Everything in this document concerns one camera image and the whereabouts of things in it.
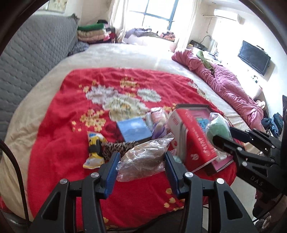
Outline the pink striped packaged item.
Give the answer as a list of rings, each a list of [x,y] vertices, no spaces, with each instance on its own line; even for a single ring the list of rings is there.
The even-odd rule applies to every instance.
[[[162,121],[165,123],[168,119],[168,113],[162,107],[151,108],[149,112],[146,113],[144,120],[148,129],[152,132],[155,124]]]

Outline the green fluffy ball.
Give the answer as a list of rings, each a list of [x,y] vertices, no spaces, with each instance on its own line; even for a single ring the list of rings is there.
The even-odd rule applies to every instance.
[[[227,120],[219,113],[211,112],[209,115],[209,123],[206,126],[205,134],[211,145],[215,148],[217,161],[222,161],[228,157],[228,154],[215,147],[213,137],[216,135],[232,140],[230,133],[230,125]]]

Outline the white curtain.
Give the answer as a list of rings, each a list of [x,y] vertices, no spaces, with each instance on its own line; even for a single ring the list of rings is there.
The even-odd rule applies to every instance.
[[[128,0],[112,0],[109,6],[109,24],[115,28],[118,43],[122,43],[126,35],[128,3]]]

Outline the yellow packaged black hair clip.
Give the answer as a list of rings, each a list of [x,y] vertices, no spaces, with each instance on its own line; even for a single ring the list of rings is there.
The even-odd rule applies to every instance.
[[[105,163],[103,146],[107,144],[106,138],[98,132],[87,132],[89,157],[84,162],[84,169],[96,169]]]

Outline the blue booklet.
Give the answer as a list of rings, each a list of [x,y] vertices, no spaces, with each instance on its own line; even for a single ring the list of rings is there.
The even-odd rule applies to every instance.
[[[118,142],[143,143],[151,140],[152,133],[141,117],[116,122]]]

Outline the cream bed sheet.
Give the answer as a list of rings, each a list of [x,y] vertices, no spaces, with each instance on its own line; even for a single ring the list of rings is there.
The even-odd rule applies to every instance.
[[[60,89],[65,76],[74,69],[103,67],[143,68],[183,75],[188,82],[195,82],[199,91],[206,94],[207,100],[223,111],[227,120],[239,129],[248,128],[241,116],[200,77],[172,61],[170,52],[160,55],[136,46],[93,45],[85,52],[63,59],[50,69],[16,107],[4,141],[19,163],[24,181],[27,181],[28,178],[30,152],[36,140],[40,122],[43,120],[52,98]]]

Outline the brown item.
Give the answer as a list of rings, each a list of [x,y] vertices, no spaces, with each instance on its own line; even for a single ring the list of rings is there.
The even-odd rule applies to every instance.
[[[116,167],[116,180],[130,182],[165,171],[164,156],[174,138],[170,132],[163,138],[144,142],[127,151]]]

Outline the leopard print scrunchie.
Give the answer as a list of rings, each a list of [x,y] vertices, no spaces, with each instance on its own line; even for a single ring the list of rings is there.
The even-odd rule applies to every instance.
[[[127,151],[134,148],[139,143],[134,142],[120,142],[120,143],[111,143],[107,142],[103,145],[102,156],[106,161],[108,161],[114,152],[119,152],[121,157],[123,157]]]

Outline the stack of folded clothes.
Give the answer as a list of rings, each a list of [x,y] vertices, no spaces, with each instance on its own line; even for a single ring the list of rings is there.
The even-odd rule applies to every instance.
[[[95,24],[78,26],[77,37],[79,41],[88,44],[117,42],[115,28],[110,26],[105,20],[99,20]]]

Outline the plush bear purple dress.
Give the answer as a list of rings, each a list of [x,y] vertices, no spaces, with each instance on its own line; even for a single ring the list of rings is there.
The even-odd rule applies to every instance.
[[[163,138],[171,132],[171,129],[167,122],[167,118],[155,120],[152,130],[152,139]]]

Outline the black wall television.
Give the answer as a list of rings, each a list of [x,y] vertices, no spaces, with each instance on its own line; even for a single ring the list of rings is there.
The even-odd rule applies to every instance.
[[[270,65],[269,55],[261,48],[242,41],[238,57],[257,73],[265,75]]]

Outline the green garment on comforter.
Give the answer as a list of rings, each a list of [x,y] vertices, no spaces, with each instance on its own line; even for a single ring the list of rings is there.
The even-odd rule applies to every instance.
[[[211,73],[214,75],[214,68],[213,66],[209,63],[209,61],[204,57],[203,51],[198,51],[197,52],[197,57],[202,61],[203,65],[205,66],[206,69],[210,70]]]

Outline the dark blue patterned pillow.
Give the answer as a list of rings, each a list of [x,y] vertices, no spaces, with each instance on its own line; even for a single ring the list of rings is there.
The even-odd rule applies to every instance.
[[[84,52],[89,48],[89,44],[86,42],[78,41],[73,48],[68,52],[68,56]]]

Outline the pink book blue title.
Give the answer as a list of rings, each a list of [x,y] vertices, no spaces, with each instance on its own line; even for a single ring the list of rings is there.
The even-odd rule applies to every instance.
[[[233,156],[228,155],[225,159],[215,159],[211,162],[212,171],[214,173],[222,171],[233,162]]]

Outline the wall picture frame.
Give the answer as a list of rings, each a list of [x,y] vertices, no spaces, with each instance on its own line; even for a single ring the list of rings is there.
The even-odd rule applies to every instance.
[[[48,3],[48,11],[64,13],[67,6],[67,0],[50,0]]]

